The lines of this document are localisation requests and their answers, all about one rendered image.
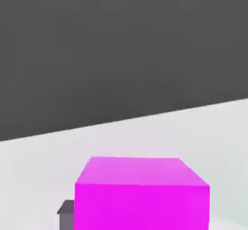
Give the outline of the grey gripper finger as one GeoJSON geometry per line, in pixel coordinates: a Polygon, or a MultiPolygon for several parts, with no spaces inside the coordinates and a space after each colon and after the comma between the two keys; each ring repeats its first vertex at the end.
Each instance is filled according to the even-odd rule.
{"type": "Polygon", "coordinates": [[[59,210],[59,230],[74,230],[74,200],[65,200],[59,210]]]}

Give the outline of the small magenta cube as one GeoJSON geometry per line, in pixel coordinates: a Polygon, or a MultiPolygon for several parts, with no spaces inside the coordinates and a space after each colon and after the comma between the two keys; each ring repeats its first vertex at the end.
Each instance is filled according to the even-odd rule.
{"type": "Polygon", "coordinates": [[[178,158],[91,157],[74,230],[209,230],[210,186],[178,158]]]}

